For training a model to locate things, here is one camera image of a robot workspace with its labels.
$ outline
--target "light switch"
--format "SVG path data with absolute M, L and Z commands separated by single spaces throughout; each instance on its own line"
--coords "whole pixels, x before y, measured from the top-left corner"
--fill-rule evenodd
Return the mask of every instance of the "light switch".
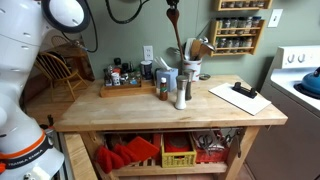
M 274 9 L 269 20 L 268 27 L 278 27 L 283 9 Z

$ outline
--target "white stove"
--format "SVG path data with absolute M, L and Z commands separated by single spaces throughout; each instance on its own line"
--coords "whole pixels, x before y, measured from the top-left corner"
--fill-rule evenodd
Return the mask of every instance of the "white stove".
M 246 159 L 256 180 L 313 180 L 320 174 L 320 100 L 294 88 L 319 66 L 320 46 L 278 48 L 260 93 L 288 121 L 260 130 Z

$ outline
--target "butcher block countertop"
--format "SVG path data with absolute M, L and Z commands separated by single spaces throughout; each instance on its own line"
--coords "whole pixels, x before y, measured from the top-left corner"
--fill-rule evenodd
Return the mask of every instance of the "butcher block countertop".
M 250 89 L 236 75 L 217 75 L 193 82 L 192 99 L 186 101 L 186 109 L 177 110 L 176 92 L 170 92 L 167 101 L 160 101 L 158 93 L 101 98 L 103 80 L 96 80 L 54 126 L 59 132 L 80 132 L 285 124 L 287 117 L 272 104 L 253 116 L 208 91 L 237 81 Z

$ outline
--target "wooden spoon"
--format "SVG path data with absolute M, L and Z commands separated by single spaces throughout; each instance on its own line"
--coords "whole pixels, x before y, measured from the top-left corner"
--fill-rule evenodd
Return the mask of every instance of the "wooden spoon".
M 200 52 L 201 41 L 193 40 L 190 48 L 190 60 L 195 60 L 195 58 L 199 55 Z
M 181 58 L 181 60 L 184 60 L 182 46 L 181 46 L 181 43 L 180 43 L 179 32 L 178 32 L 178 28 L 177 28 L 177 22 L 178 22 L 178 19 L 179 19 L 179 11 L 178 11 L 178 9 L 170 9 L 169 8 L 167 10 L 167 16 L 170 19 L 170 21 L 171 21 L 171 23 L 173 25 L 174 31 L 176 33 L 176 38 L 177 38 L 177 42 L 178 42 L 178 48 L 179 48 L 179 51 L 180 51 L 180 58 Z

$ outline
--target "pepper grinder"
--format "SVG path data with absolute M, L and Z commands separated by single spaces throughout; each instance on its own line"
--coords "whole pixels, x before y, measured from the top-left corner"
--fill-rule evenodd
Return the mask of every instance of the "pepper grinder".
M 192 77 L 193 77 L 194 71 L 192 69 L 186 69 L 183 70 L 183 75 L 185 75 L 188 78 L 187 88 L 186 88 L 186 101 L 190 100 L 192 98 L 191 96 L 191 83 L 192 83 Z
M 175 108 L 181 110 L 187 107 L 185 96 L 186 96 L 186 86 L 188 83 L 188 78 L 184 75 L 179 75 L 176 77 L 177 80 L 177 101 L 174 105 Z

